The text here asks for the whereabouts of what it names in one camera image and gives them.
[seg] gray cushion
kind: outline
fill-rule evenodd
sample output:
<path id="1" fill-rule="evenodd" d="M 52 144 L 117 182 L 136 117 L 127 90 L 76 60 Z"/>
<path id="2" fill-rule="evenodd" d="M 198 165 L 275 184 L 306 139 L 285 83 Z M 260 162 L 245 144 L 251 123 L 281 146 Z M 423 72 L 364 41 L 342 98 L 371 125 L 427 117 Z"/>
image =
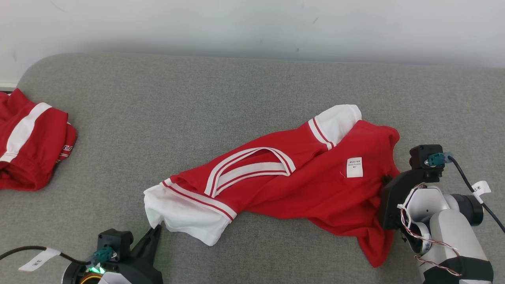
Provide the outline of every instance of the gray cushion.
<path id="1" fill-rule="evenodd" d="M 31 67 L 19 83 L 36 102 L 70 114 L 78 140 L 38 192 L 0 191 L 0 252 L 42 245 L 84 259 L 111 227 L 147 231 L 142 192 L 258 136 L 299 126 L 336 104 L 400 132 L 395 161 L 442 144 L 505 221 L 505 70 L 446 66 L 287 62 L 128 54 L 63 54 Z M 448 166 L 446 193 L 468 194 Z M 474 228 L 504 283 L 505 235 L 485 215 Z M 3 284 L 58 283 L 68 261 L 17 268 L 37 252 L 0 261 Z M 164 230 L 155 267 L 165 283 L 420 283 L 417 261 L 395 236 L 374 269 L 355 238 L 307 220 L 240 214 L 213 247 Z"/>

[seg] white tag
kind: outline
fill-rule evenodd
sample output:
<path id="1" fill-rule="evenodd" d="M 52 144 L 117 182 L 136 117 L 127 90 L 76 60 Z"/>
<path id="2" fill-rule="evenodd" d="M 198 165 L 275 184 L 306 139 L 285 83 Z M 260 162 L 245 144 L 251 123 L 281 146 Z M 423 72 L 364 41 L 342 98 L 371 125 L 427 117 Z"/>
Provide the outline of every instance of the white tag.
<path id="1" fill-rule="evenodd" d="M 477 200 L 479 201 L 480 204 L 484 203 L 484 201 L 482 201 L 480 196 L 484 193 L 491 192 L 491 188 L 489 187 L 489 185 L 487 184 L 487 181 L 485 181 L 485 180 L 481 180 L 481 181 L 476 182 L 474 185 L 472 185 L 472 188 L 475 190 L 473 192 L 473 195 L 477 198 Z"/>
<path id="2" fill-rule="evenodd" d="M 19 270 L 23 271 L 34 271 L 41 267 L 46 261 L 53 258 L 56 255 L 60 255 L 60 251 L 54 250 L 52 248 L 47 248 L 45 251 L 39 253 L 36 257 L 30 260 L 27 264 L 21 266 Z"/>
<path id="3" fill-rule="evenodd" d="M 363 177 L 361 157 L 347 159 L 347 177 Z"/>
<path id="4" fill-rule="evenodd" d="M 122 274 L 105 272 L 98 284 L 131 284 Z"/>

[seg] clothing label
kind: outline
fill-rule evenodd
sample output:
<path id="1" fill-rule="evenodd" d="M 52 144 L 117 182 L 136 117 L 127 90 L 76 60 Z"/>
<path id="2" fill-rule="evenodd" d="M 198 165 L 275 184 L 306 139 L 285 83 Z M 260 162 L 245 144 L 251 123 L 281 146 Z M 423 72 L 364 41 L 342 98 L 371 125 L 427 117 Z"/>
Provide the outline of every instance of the clothing label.
<path id="1" fill-rule="evenodd" d="M 60 255 L 60 251 L 47 248 L 45 251 L 39 253 L 32 260 L 30 260 L 27 264 L 21 266 L 19 270 L 23 271 L 34 271 L 37 268 L 41 267 L 46 261 L 53 258 L 56 255 Z"/>
<path id="2" fill-rule="evenodd" d="M 477 200 L 479 201 L 480 204 L 484 203 L 484 201 L 482 201 L 480 196 L 484 193 L 491 192 L 491 188 L 489 187 L 489 185 L 487 184 L 487 181 L 485 181 L 485 180 L 481 180 L 481 181 L 476 182 L 474 185 L 472 185 L 472 188 L 475 190 L 473 192 L 473 195 L 477 198 Z"/>
<path id="3" fill-rule="evenodd" d="M 347 177 L 363 177 L 363 165 L 361 157 L 347 160 Z"/>

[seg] connector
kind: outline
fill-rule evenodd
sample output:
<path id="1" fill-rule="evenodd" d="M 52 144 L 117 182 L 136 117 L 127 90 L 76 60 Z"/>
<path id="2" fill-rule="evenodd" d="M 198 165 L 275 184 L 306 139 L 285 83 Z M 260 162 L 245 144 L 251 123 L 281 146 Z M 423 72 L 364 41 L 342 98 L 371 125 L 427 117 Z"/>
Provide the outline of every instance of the connector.
<path id="1" fill-rule="evenodd" d="M 92 268 L 97 266 L 99 263 L 106 262 L 111 258 L 113 258 L 114 254 L 115 253 L 111 247 L 105 247 L 101 250 L 98 250 L 95 253 L 93 253 L 92 256 L 86 259 L 86 261 L 91 262 L 90 264 L 86 265 L 86 268 Z"/>
<path id="2" fill-rule="evenodd" d="M 449 157 L 452 156 L 453 154 L 451 152 L 437 153 L 428 156 L 428 160 L 426 160 L 424 163 L 430 167 L 441 166 L 443 164 L 452 163 L 452 161 L 449 160 Z"/>

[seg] red shorts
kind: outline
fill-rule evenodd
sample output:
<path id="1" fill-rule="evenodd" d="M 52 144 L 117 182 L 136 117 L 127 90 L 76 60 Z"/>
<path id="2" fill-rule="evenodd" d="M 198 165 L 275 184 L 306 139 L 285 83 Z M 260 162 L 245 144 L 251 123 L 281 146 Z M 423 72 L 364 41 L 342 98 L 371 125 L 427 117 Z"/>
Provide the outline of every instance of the red shorts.
<path id="1" fill-rule="evenodd" d="M 43 188 L 55 164 L 70 155 L 75 139 L 67 113 L 35 104 L 19 89 L 0 92 L 0 189 Z"/>

